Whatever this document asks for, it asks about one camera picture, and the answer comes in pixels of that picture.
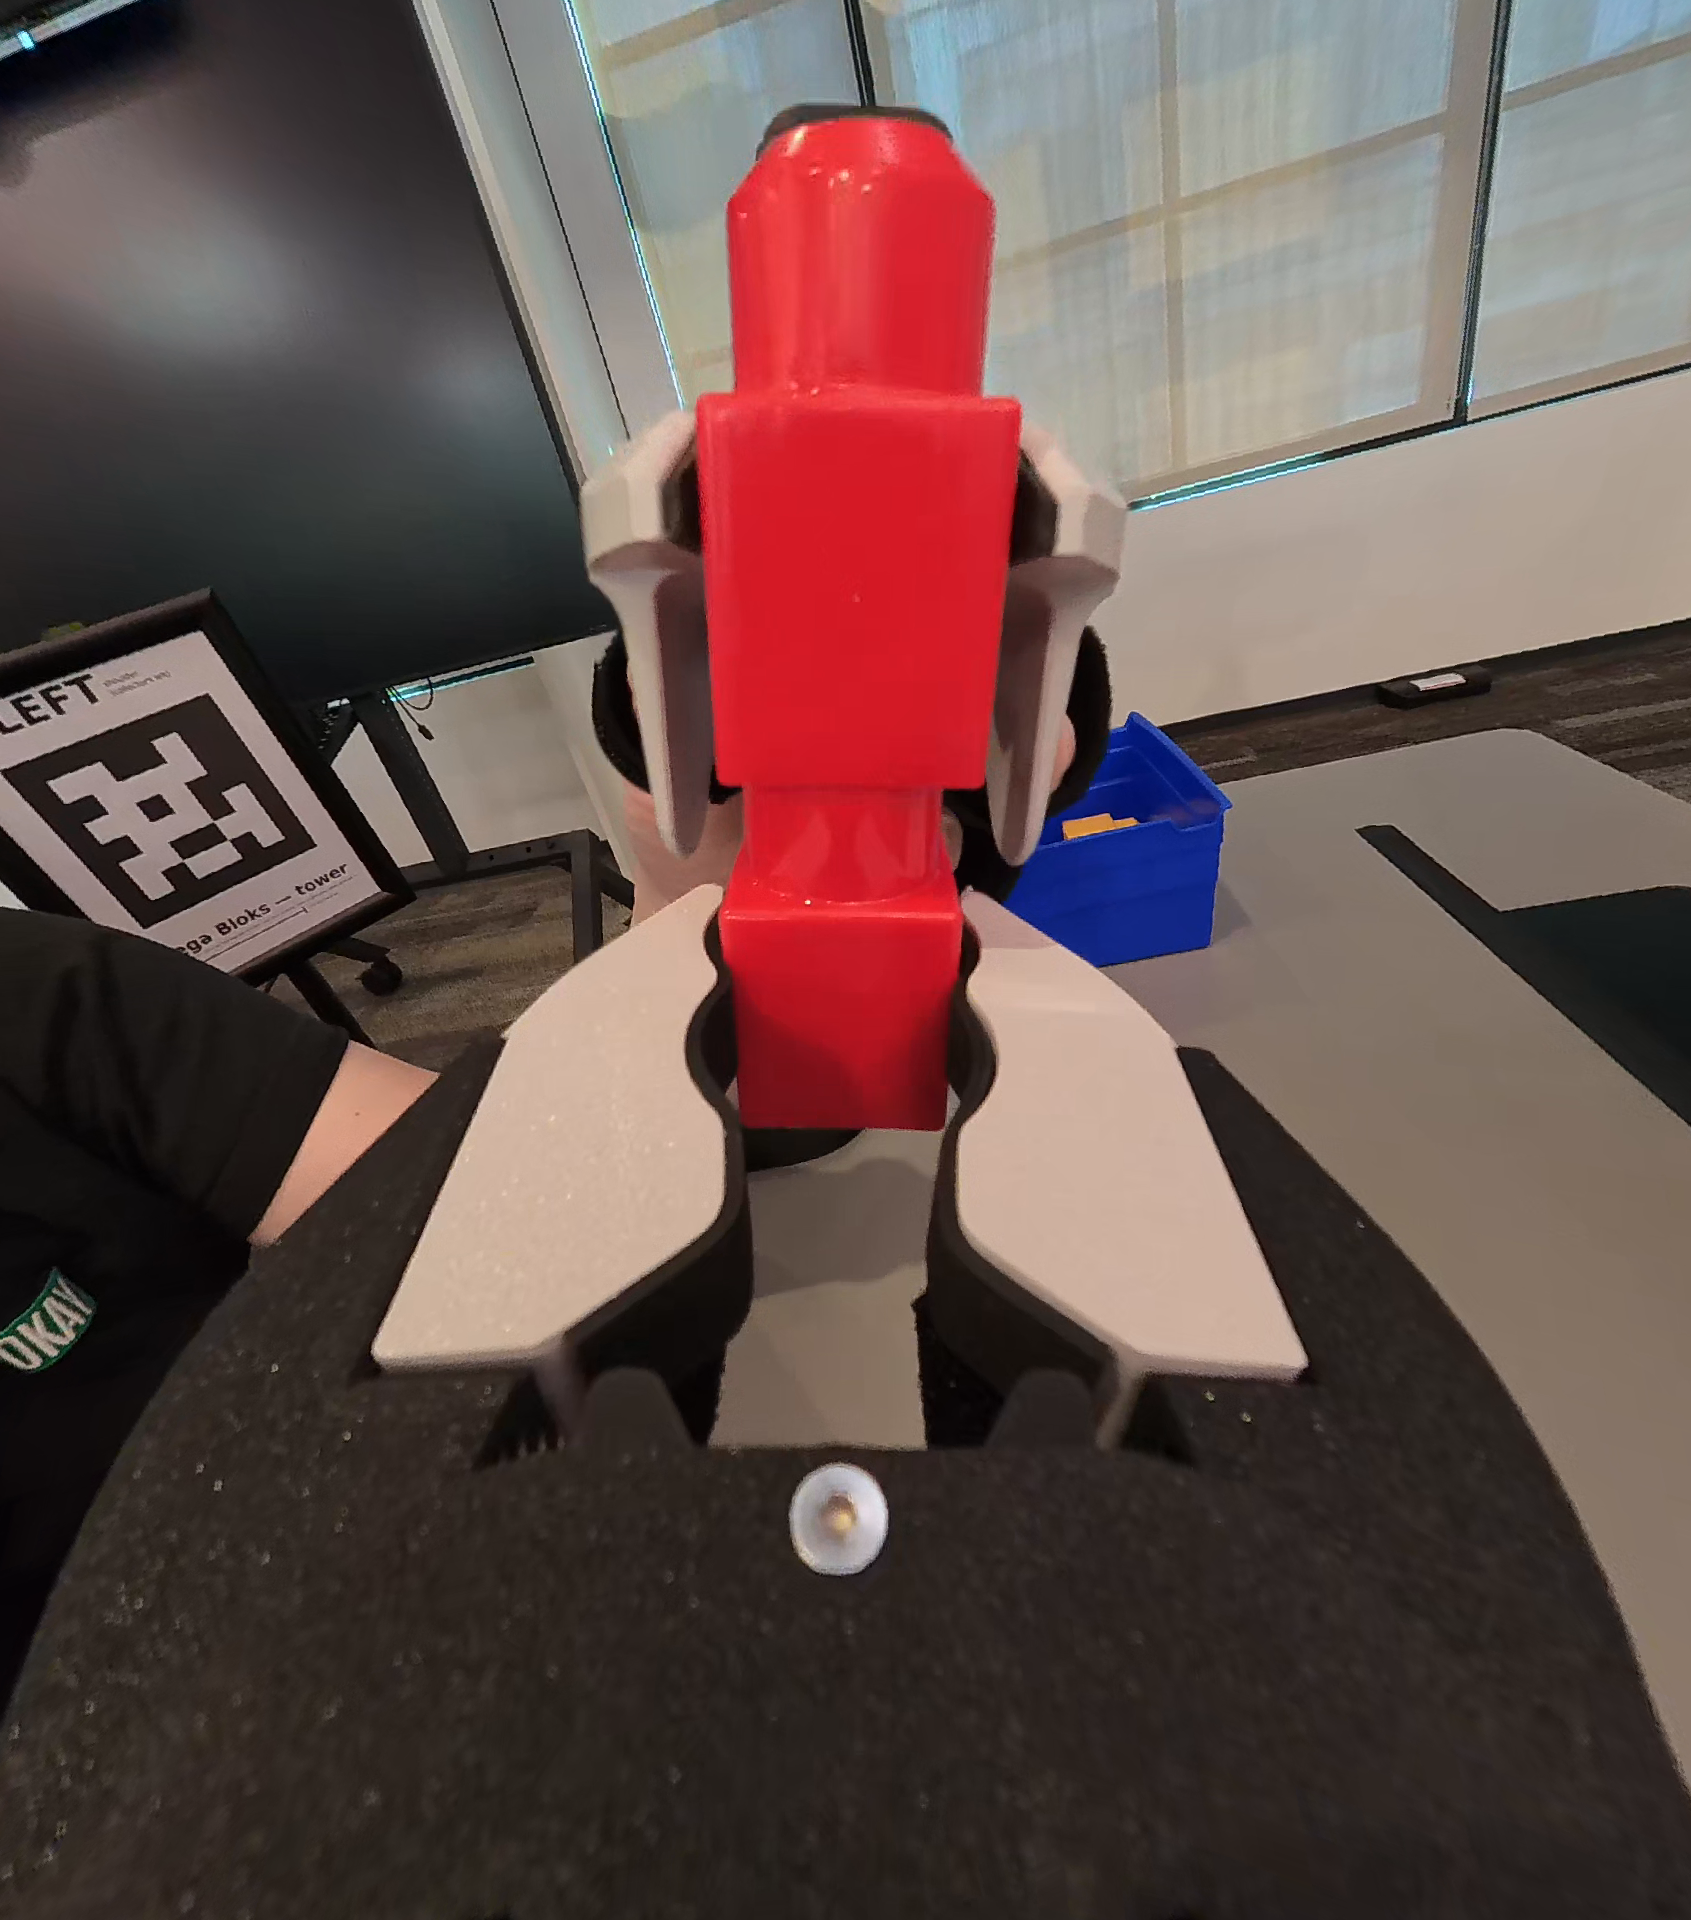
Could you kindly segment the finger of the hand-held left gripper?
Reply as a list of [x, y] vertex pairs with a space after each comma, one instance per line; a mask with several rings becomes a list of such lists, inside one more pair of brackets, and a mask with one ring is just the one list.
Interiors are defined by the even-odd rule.
[[1053, 431], [1025, 422], [986, 772], [991, 830], [1012, 865], [1045, 826], [1081, 636], [1120, 582], [1125, 515]]
[[675, 411], [602, 467], [580, 497], [593, 584], [617, 610], [660, 834], [689, 858], [714, 782], [714, 685], [695, 417]]

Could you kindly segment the red toy block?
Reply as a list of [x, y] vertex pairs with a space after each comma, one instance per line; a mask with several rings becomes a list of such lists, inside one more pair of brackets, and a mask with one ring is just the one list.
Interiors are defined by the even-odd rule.
[[939, 789], [747, 791], [719, 903], [743, 1120], [939, 1130], [965, 927]]
[[984, 770], [1023, 435], [984, 392], [995, 227], [911, 109], [786, 109], [729, 200], [732, 381], [695, 403], [727, 785]]

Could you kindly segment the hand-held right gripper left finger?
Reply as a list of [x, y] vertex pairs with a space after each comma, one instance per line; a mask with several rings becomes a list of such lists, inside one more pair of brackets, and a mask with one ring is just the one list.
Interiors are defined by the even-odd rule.
[[719, 903], [669, 903], [507, 1029], [373, 1338], [384, 1372], [522, 1374], [572, 1428], [604, 1372], [719, 1364], [753, 1303]]

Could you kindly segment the green white tag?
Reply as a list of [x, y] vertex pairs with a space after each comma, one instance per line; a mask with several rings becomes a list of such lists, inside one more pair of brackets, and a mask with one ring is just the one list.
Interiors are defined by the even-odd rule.
[[54, 1266], [30, 1305], [0, 1329], [0, 1364], [25, 1376], [56, 1366], [90, 1333], [97, 1299]]

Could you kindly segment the framed marker sign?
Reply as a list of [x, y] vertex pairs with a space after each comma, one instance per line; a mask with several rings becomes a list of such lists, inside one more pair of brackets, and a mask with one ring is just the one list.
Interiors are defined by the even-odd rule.
[[0, 655], [0, 882], [246, 981], [416, 899], [207, 586]]

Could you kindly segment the person's left hand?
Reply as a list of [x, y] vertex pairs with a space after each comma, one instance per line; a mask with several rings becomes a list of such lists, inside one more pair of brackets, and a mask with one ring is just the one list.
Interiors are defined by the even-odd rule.
[[[647, 785], [641, 731], [635, 718], [607, 714], [596, 718], [598, 741], [624, 782], [624, 815], [632, 839], [634, 919], [645, 919], [673, 899], [689, 893], [699, 884], [727, 884], [745, 826], [742, 795], [712, 804], [706, 830], [689, 856], [669, 850], [660, 832], [660, 809]], [[1056, 778], [1047, 811], [1054, 813], [1084, 796], [1103, 763], [1110, 733], [1108, 713], [1069, 714], [1058, 750]], [[961, 893], [976, 890], [986, 899], [1010, 899], [1023, 865], [1008, 862], [997, 849], [989, 821], [989, 804], [982, 789], [954, 793], [943, 808], [941, 824], [954, 854], [954, 880]]]

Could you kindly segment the window with blinds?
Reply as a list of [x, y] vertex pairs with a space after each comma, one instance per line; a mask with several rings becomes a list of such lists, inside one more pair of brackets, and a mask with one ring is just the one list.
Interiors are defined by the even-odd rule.
[[987, 376], [1136, 504], [1691, 366], [1691, 1], [566, 5], [676, 396], [797, 104], [937, 117]]

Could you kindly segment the blue plastic bin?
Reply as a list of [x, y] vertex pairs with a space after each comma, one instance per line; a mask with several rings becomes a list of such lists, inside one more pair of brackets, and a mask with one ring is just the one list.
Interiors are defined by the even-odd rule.
[[[1114, 728], [1084, 796], [1043, 828], [1008, 908], [1099, 968], [1213, 940], [1229, 798], [1157, 724]], [[1112, 811], [1135, 828], [1067, 841], [1062, 821]]]

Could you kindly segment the black rubber mat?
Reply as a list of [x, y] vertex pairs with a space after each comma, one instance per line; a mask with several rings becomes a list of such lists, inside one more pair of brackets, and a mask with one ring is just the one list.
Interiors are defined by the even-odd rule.
[[1498, 910], [1481, 940], [1691, 1130], [1691, 888]]

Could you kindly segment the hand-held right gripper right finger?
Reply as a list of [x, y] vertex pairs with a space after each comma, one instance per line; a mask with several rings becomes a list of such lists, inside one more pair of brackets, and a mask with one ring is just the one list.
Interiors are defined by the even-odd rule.
[[1006, 1404], [1071, 1379], [1099, 1444], [1170, 1377], [1298, 1383], [1310, 1355], [1179, 1048], [995, 899], [967, 899], [928, 1322]]

